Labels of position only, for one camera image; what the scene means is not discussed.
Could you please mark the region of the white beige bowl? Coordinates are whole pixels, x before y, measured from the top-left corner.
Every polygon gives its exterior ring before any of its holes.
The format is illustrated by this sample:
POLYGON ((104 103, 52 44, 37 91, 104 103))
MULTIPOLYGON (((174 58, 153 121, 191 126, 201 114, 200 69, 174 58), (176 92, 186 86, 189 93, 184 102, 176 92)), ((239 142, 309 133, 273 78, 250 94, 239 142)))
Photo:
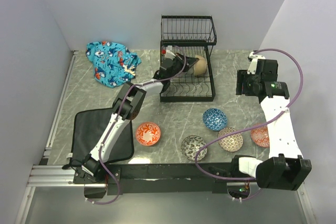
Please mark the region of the white beige bowl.
POLYGON ((193 66, 193 69, 194 69, 193 75, 201 76, 205 74, 207 71, 207 60, 203 56, 200 56, 200 55, 196 55, 195 58, 197 59, 197 62, 193 66))

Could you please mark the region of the black wire dish rack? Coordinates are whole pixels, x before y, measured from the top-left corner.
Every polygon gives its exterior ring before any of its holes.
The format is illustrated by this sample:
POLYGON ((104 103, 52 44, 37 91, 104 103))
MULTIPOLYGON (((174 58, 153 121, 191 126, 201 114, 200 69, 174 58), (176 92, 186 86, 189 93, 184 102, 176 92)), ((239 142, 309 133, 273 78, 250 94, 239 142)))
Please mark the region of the black wire dish rack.
POLYGON ((215 84, 211 53, 217 44, 212 16, 162 15, 160 63, 170 58, 174 66, 161 102, 211 102, 215 84))

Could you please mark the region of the black leaf pattern bowl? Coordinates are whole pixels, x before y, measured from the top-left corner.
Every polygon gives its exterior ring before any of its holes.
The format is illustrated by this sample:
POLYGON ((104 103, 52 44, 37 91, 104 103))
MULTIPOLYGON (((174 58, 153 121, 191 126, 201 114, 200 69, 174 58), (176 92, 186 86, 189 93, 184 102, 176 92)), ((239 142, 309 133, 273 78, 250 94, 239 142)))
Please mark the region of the black leaf pattern bowl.
POLYGON ((190 161, 195 161, 197 152, 206 144, 203 138, 197 135, 187 136, 181 143, 182 154, 190 161))

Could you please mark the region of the orange floral bowl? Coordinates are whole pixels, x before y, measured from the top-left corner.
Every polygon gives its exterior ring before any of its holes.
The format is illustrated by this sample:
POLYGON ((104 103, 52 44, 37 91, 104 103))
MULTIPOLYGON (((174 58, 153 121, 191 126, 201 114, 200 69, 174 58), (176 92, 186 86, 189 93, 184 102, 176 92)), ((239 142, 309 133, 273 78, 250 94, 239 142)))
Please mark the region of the orange floral bowl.
POLYGON ((155 145, 161 137, 159 126, 153 122, 144 122, 135 132, 136 140, 143 146, 155 145))

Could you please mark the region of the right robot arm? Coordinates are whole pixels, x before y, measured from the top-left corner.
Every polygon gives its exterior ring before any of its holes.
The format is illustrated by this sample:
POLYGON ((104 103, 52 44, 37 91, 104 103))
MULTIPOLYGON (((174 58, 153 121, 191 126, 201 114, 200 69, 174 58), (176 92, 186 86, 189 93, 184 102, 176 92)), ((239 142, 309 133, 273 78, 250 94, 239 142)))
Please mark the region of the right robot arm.
POLYGON ((296 141, 288 109, 287 84, 279 82, 278 62, 257 56, 247 70, 237 72, 237 95, 255 96, 268 121, 269 158, 266 161, 236 155, 230 168, 231 178, 242 181, 247 175, 260 188, 297 190, 312 170, 296 141))

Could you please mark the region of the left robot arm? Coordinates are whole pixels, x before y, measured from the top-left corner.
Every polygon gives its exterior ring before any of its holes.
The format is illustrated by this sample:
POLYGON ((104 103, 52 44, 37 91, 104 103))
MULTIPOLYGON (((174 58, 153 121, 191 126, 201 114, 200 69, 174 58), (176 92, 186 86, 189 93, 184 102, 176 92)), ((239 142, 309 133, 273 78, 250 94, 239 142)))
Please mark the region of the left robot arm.
POLYGON ((166 53, 171 56, 164 58, 152 79, 137 84, 126 82, 122 86, 113 102, 113 111, 106 129, 81 162, 81 169, 91 182, 99 183, 104 179, 106 171, 103 165, 109 159, 124 128, 138 116, 144 99, 165 92, 171 79, 188 72, 190 68, 195 69, 196 66, 202 65, 200 56, 187 57, 171 51, 166 53))

